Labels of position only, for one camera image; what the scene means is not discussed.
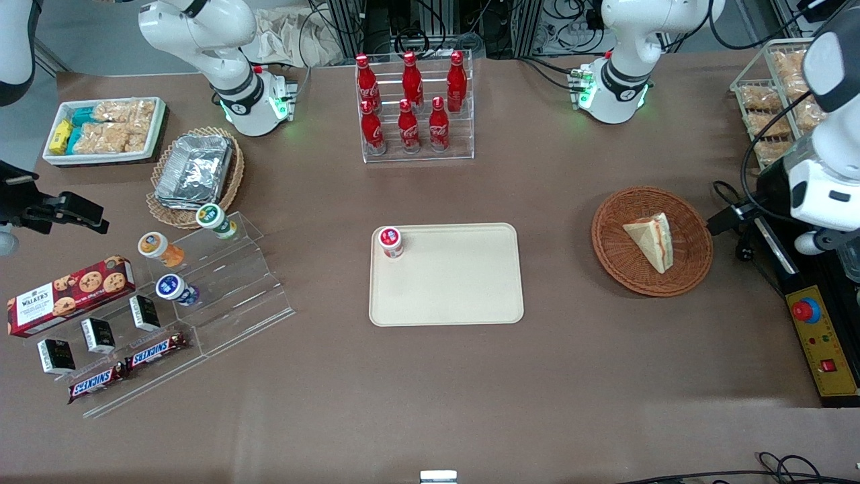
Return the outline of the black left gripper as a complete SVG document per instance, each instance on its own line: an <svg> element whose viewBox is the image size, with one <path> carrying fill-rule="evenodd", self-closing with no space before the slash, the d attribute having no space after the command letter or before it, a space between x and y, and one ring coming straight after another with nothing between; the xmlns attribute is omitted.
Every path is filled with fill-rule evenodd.
<svg viewBox="0 0 860 484"><path fill-rule="evenodd" d="M796 223L790 214L790 188L784 160L768 165L756 181L756 201L766 209L766 218L783 223ZM742 235L749 224L764 212L750 200L740 200L726 206L707 219L706 229L712 237L734 232Z"/></svg>

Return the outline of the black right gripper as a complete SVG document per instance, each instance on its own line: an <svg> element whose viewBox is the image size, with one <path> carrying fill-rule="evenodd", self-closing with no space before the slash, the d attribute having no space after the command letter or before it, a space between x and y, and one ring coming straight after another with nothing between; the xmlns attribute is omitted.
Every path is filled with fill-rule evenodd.
<svg viewBox="0 0 860 484"><path fill-rule="evenodd" d="M53 224L73 224L106 234L110 223L103 217L102 206L71 191L56 197L55 207L46 203L50 197L38 190L37 173L1 162L1 223L41 234L51 233Z"/></svg>

